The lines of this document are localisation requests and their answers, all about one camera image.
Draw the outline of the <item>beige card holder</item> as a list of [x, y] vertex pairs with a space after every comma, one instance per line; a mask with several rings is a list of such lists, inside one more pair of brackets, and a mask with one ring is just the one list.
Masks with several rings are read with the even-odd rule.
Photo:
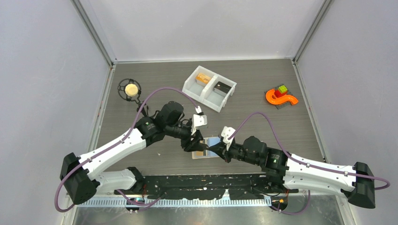
[[[209, 147], [212, 147], [216, 144], [218, 144], [220, 142], [220, 138], [219, 137], [206, 137], [204, 138], [204, 140], [200, 141], [200, 143], [205, 143], [207, 144]], [[207, 159], [207, 158], [218, 158], [219, 156], [206, 156], [206, 157], [194, 157], [195, 152], [192, 152], [191, 156], [192, 159]]]

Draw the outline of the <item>black credit card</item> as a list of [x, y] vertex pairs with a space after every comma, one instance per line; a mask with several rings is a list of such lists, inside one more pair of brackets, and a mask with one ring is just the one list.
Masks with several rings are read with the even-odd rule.
[[194, 157], [206, 157], [207, 156], [207, 151], [196, 151], [194, 154]]

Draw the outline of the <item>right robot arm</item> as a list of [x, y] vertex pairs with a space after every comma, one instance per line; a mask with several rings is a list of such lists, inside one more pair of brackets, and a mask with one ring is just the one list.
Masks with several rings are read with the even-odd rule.
[[375, 182], [372, 172], [362, 162], [350, 165], [332, 165], [286, 155], [282, 150], [268, 147], [254, 136], [243, 144], [232, 141], [228, 146], [219, 137], [204, 140], [207, 149], [229, 163], [232, 159], [258, 165], [268, 177], [268, 187], [273, 192], [306, 189], [340, 197], [355, 206], [375, 208]]

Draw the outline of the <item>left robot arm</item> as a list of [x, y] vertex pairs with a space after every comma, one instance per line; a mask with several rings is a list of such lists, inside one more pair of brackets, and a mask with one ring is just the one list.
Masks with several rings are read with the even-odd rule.
[[132, 129], [100, 148], [80, 156], [74, 153], [66, 155], [60, 179], [73, 204], [83, 204], [99, 192], [118, 189], [139, 194], [144, 188], [144, 178], [135, 167], [116, 172], [106, 170], [165, 136], [179, 139], [186, 152], [203, 151], [203, 136], [199, 129], [207, 124], [207, 116], [200, 107], [195, 110], [191, 118], [184, 119], [183, 106], [170, 101], [154, 115], [139, 119]]

